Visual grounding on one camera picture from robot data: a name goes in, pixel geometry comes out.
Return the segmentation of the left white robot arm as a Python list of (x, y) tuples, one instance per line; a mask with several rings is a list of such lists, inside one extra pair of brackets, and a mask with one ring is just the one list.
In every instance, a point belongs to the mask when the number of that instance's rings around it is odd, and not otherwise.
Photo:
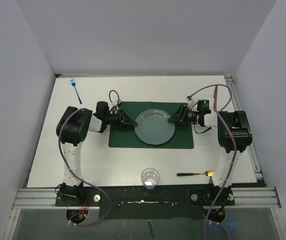
[(96, 103), (93, 112), (87, 108), (69, 106), (56, 127), (58, 146), (63, 158), (64, 177), (59, 187), (60, 197), (78, 206), (85, 199), (84, 180), (81, 173), (81, 147), (88, 132), (103, 133), (107, 126), (131, 129), (138, 125), (123, 108), (111, 110), (105, 101)]

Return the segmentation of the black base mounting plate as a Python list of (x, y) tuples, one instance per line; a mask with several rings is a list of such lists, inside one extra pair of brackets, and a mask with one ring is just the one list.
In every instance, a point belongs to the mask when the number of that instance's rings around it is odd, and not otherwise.
[(235, 205), (230, 187), (221, 190), (210, 184), (159, 185), (154, 189), (143, 186), (103, 187), (104, 193), (84, 187), (78, 196), (64, 195), (57, 190), (55, 206), (78, 209), (98, 208), (105, 220), (167, 220), (188, 218), (202, 220), (206, 209), (213, 205), (211, 216)]

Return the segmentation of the brown knife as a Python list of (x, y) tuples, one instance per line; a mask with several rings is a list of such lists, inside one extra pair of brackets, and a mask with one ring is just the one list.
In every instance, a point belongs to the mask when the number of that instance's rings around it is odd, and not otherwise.
[(213, 110), (217, 111), (217, 99), (218, 99), (218, 85), (215, 86), (213, 92)]

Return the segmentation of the blue metallic fork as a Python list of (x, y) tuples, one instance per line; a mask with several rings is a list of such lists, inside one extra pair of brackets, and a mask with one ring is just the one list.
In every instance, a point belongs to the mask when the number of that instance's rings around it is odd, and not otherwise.
[(74, 78), (70, 78), (69, 80), (70, 80), (71, 86), (72, 86), (72, 87), (74, 88), (74, 90), (75, 90), (75, 93), (76, 93), (76, 96), (77, 96), (77, 98), (78, 98), (79, 103), (82, 104), (83, 102), (82, 102), (82, 99), (81, 99), (81, 97), (80, 97), (80, 95), (79, 95), (79, 93), (78, 93), (77, 85), (76, 85), (75, 79), (74, 79)]

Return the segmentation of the grey-blue round plate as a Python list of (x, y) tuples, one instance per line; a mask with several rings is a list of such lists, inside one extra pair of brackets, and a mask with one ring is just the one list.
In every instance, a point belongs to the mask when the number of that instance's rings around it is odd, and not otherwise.
[(168, 122), (170, 115), (160, 109), (148, 109), (136, 117), (134, 127), (136, 136), (149, 145), (162, 145), (168, 142), (175, 133), (176, 126)]

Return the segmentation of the dark green placemat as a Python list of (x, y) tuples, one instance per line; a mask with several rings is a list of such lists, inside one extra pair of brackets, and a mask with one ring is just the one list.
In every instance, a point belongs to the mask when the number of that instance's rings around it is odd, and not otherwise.
[[(150, 109), (165, 111), (171, 117), (178, 111), (181, 105), (182, 103), (180, 102), (124, 101), (120, 107), (125, 109), (126, 113), (136, 121), (140, 113)], [(118, 128), (115, 125), (111, 125), (108, 146), (110, 148), (193, 149), (193, 130), (191, 123), (184, 125), (175, 124), (175, 133), (168, 142), (161, 145), (150, 145), (137, 137), (135, 127)]]

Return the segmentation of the clear drinking glass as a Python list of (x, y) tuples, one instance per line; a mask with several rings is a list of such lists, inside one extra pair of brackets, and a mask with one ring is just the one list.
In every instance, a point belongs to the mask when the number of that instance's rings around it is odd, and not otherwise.
[(141, 173), (141, 181), (146, 189), (152, 190), (159, 184), (160, 174), (154, 168), (146, 168)]

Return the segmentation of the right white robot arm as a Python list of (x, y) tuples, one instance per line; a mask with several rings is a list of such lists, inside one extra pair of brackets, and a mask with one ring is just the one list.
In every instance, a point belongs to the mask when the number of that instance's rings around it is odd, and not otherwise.
[(246, 112), (218, 111), (208, 106), (198, 106), (196, 110), (191, 110), (186, 105), (181, 105), (167, 121), (175, 125), (191, 123), (217, 129), (221, 151), (217, 167), (211, 176), (214, 187), (205, 192), (205, 197), (210, 204), (218, 204), (224, 198), (222, 189), (232, 185), (232, 176), (240, 156), (253, 141)]

